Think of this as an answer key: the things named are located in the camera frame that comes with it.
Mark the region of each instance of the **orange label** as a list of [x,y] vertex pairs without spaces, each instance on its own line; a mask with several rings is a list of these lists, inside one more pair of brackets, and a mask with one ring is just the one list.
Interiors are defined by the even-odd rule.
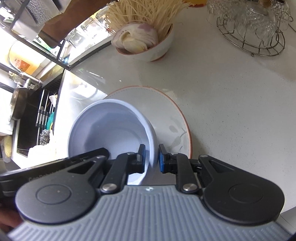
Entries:
[[30,67],[30,65],[19,58],[15,58],[15,67],[25,72]]

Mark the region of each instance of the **plate rim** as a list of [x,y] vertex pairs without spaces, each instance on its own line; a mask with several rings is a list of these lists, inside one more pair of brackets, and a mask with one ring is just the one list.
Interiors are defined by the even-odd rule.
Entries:
[[190,129],[189,129],[189,125],[187,123],[187,120],[184,116],[184,114],[182,113],[182,111],[180,110],[179,106],[172,100],[172,98],[170,98],[168,95],[166,95],[165,93],[163,93],[162,91],[158,90],[158,89],[155,89],[153,87],[149,87],[149,86],[143,86],[143,85],[130,85],[130,86],[126,86],[126,87],[122,87],[122,88],[119,88],[111,93],[109,93],[104,99],[106,99],[108,96],[114,94],[115,92],[117,91],[120,91],[120,90],[123,90],[123,89],[127,89],[127,88],[131,88],[131,87],[141,87],[141,88],[146,88],[146,89],[152,89],[154,91],[157,91],[159,94],[161,95],[164,95],[176,108],[177,110],[179,111],[179,113],[181,114],[182,118],[184,119],[185,121],[185,125],[186,125],[186,130],[187,130],[187,133],[189,135],[189,156],[188,158],[191,159],[192,158],[192,137],[191,137],[191,132],[190,132]]

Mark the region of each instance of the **white cloth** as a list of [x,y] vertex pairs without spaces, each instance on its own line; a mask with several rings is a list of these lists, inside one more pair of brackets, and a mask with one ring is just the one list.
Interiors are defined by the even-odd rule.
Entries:
[[55,108],[55,106],[56,106],[56,104],[57,104],[57,99],[56,99],[55,95],[51,95],[51,96],[49,97],[49,99],[50,99],[50,102],[52,103],[52,105],[53,105],[54,108]]
[[37,166],[50,161],[55,161],[56,158],[56,142],[50,130],[50,141],[46,145],[36,145],[29,149],[28,162],[30,166]]

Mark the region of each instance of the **metal shelf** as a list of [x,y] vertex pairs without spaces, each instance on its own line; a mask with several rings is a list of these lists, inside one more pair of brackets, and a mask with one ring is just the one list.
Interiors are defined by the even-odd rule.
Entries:
[[[49,59],[50,61],[58,64],[59,66],[61,66],[62,68],[66,69],[66,70],[71,70],[73,69],[75,66],[77,66],[78,64],[80,64],[81,62],[83,62],[84,60],[86,60],[87,58],[89,58],[90,56],[92,56],[93,54],[97,53],[98,51],[104,49],[105,47],[109,46],[111,44],[111,41],[108,41],[107,43],[93,49],[91,52],[87,53],[86,55],[81,55],[80,58],[78,58],[77,61],[75,61],[74,63],[72,63],[71,65],[68,64],[67,62],[67,58],[63,58],[61,57],[61,53],[63,51],[63,47],[66,43],[66,40],[62,40],[61,42],[57,42],[55,39],[53,39],[52,37],[50,37],[48,34],[46,34],[45,32],[42,31],[42,33],[44,35],[46,35],[47,37],[51,38],[52,41],[54,41],[56,43],[56,45],[59,47],[59,51],[57,53],[57,55],[55,56],[54,54],[52,54],[51,52],[49,52],[47,49],[45,49],[43,46],[41,46],[40,44],[30,41],[28,39],[26,39],[24,36],[21,36],[17,33],[15,33],[12,29],[16,23],[16,21],[19,19],[19,17],[21,16],[22,12],[24,11],[25,7],[27,6],[29,0],[24,0],[22,2],[21,7],[19,8],[19,10],[17,11],[17,13],[15,13],[13,22],[11,24],[7,24],[3,21],[2,18],[0,18],[0,24],[3,26],[3,29],[9,33],[11,36],[13,36],[16,40],[22,42],[23,44],[29,46],[30,48],[32,48],[33,50],[37,51],[38,53],[42,54],[44,57],[46,57],[47,59]],[[9,9],[5,3],[4,0],[2,0],[0,2],[0,8],[1,7],[5,7],[6,9]]]

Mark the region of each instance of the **white plate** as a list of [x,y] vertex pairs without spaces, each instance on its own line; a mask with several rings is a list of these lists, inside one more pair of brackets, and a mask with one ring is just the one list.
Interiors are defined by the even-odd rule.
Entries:
[[168,152],[192,157],[192,142],[188,124],[176,103],[166,94],[143,86],[119,89],[106,99],[119,99],[137,108],[152,124],[158,143]]

